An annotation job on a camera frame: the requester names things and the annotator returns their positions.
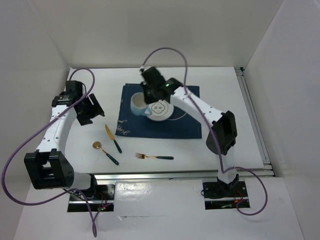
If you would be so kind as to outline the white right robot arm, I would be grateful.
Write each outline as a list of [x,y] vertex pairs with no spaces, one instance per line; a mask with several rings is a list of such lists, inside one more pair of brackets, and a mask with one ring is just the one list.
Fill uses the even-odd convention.
[[239,181],[233,153],[228,153],[233,150],[238,135],[235,115],[229,110],[222,112],[207,104],[193,94],[186,83],[175,78],[165,80],[154,66],[147,69],[142,66],[139,71],[143,78],[140,86],[146,104],[167,101],[208,127],[205,144],[219,158],[218,190],[223,196],[230,196]]

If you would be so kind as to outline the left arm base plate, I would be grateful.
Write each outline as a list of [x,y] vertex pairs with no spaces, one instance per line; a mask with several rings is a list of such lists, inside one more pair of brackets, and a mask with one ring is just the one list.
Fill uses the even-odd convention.
[[[83,193],[88,200],[92,212],[113,212],[115,207],[115,190],[115,183],[108,182],[107,184],[96,185],[94,191],[89,192],[88,190],[84,190]],[[74,191],[69,195],[67,212],[88,212],[85,198],[78,191]]]

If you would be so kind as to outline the light blue mug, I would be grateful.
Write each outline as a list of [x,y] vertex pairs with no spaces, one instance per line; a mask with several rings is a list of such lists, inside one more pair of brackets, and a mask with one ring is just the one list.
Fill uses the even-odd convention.
[[132,95],[130,99],[130,109],[136,116],[150,116],[152,114],[149,105],[145,103],[144,94],[142,92],[137,92]]

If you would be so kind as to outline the navy blue cloth placemat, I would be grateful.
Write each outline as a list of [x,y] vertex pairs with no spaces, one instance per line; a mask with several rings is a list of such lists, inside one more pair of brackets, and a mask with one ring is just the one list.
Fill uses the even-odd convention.
[[122,88],[121,102],[115,134],[121,137],[152,139],[201,139],[201,124],[183,110],[175,107],[171,117],[153,121],[131,112],[131,97],[142,91],[138,83],[126,83]]

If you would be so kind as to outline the gold spoon green handle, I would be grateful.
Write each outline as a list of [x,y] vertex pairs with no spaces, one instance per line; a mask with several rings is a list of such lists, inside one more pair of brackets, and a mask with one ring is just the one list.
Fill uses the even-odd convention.
[[103,148],[102,148],[102,145],[99,141],[95,141],[93,144],[92,144],[92,147],[95,148],[95,149],[99,149],[101,150],[115,165],[119,165],[120,163],[113,157],[111,156],[108,152],[106,152]]

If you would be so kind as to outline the gold knife green handle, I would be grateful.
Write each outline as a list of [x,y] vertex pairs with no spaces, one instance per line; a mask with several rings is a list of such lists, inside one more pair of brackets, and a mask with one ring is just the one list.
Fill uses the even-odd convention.
[[121,154],[123,151],[122,151],[121,147],[119,146],[119,144],[117,143],[117,141],[116,141],[116,139],[115,139],[115,137],[114,137],[113,133],[111,132],[111,130],[109,129],[109,127],[108,127],[108,125],[107,125],[107,124],[105,124],[105,130],[106,130],[106,132],[107,132],[107,134],[108,134],[109,138],[110,138],[110,139],[113,141],[113,143],[115,144],[115,146],[116,146],[116,148],[117,148],[118,152]]

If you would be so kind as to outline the gold fork green handle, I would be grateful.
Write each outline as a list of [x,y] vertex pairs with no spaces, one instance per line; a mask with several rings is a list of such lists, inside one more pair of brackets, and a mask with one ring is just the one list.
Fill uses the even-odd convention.
[[138,159],[161,159],[161,160],[174,160],[173,156],[149,156],[143,153],[135,153],[135,157]]

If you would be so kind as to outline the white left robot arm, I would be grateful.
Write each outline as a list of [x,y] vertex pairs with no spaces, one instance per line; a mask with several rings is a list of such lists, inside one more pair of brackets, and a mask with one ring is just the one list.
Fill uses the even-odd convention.
[[93,118],[105,115],[94,94],[85,96],[83,86],[80,81],[67,81],[65,91],[53,99],[54,123],[46,129],[35,152],[26,153],[24,164],[35,189],[79,189],[86,199],[92,200],[99,193],[93,176],[75,172],[65,157],[73,122],[90,125]]

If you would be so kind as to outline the white patterned plate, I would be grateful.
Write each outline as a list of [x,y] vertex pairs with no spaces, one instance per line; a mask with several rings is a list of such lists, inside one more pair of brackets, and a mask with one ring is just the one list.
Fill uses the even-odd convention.
[[165,100],[151,103],[148,108],[151,110],[151,115],[147,116],[147,118],[155,122],[166,121],[174,113],[174,106]]

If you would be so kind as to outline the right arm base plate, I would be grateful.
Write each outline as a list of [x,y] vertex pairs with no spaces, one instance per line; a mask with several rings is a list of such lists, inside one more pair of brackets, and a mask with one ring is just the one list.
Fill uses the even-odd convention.
[[206,210],[222,210],[250,208],[247,187],[244,181],[239,181],[231,192],[223,193],[216,181],[202,183],[200,194],[204,197],[204,206]]

